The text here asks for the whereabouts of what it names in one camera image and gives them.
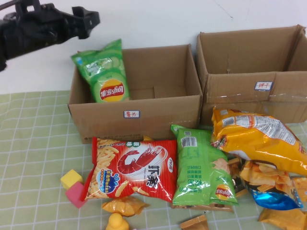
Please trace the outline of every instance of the yellow toy block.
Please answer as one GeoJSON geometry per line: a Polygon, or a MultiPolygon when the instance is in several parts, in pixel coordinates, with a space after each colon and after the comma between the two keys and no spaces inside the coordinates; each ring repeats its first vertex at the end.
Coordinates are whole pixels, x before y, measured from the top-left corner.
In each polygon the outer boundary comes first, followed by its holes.
{"type": "Polygon", "coordinates": [[[62,185],[66,190],[78,181],[83,184],[82,177],[74,169],[70,170],[61,178],[62,185]]]}

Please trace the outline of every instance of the red snack bag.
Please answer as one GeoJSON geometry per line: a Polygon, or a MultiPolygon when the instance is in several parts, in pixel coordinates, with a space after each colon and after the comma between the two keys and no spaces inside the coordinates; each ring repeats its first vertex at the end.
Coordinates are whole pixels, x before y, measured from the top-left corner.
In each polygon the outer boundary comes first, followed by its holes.
{"type": "Polygon", "coordinates": [[[138,192],[172,202],[177,182],[177,142],[93,138],[92,162],[81,199],[117,198],[138,192]]]}

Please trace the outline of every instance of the shrimp illustration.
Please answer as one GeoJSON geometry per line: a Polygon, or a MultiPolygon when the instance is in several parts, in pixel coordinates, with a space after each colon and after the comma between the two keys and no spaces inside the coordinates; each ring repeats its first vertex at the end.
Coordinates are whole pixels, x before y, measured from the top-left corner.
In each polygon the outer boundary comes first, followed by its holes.
{"type": "Polygon", "coordinates": [[[139,154],[137,150],[129,151],[119,159],[117,169],[121,174],[134,173],[148,165],[153,159],[156,158],[156,156],[162,153],[162,150],[165,151],[165,155],[162,160],[165,160],[165,158],[167,157],[167,151],[165,148],[161,146],[156,146],[153,149],[152,146],[149,145],[149,148],[144,153],[142,153],[137,160],[134,158],[130,164],[125,164],[125,160],[128,156],[139,154]]]}

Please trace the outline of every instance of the pink cube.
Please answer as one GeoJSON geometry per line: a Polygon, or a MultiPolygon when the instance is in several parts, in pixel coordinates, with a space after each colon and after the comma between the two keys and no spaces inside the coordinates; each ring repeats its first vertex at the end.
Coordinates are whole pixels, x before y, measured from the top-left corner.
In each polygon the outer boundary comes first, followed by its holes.
{"type": "Polygon", "coordinates": [[[65,193],[69,201],[73,203],[73,205],[75,205],[77,208],[81,208],[87,202],[87,200],[80,200],[83,187],[83,184],[81,184],[80,182],[76,182],[65,193]]]}

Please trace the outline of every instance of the open cardboard box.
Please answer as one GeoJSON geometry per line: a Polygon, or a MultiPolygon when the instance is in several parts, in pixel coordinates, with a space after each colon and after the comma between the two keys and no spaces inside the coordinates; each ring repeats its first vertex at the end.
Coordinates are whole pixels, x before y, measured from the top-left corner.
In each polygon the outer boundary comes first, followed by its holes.
{"type": "Polygon", "coordinates": [[[123,58],[130,101],[93,103],[75,69],[68,107],[83,143],[173,139],[171,124],[198,126],[202,93],[190,45],[126,49],[123,58]]]}
{"type": "Polygon", "coordinates": [[[203,91],[201,124],[213,107],[307,120],[307,38],[304,27],[201,33],[197,69],[203,91]]]}

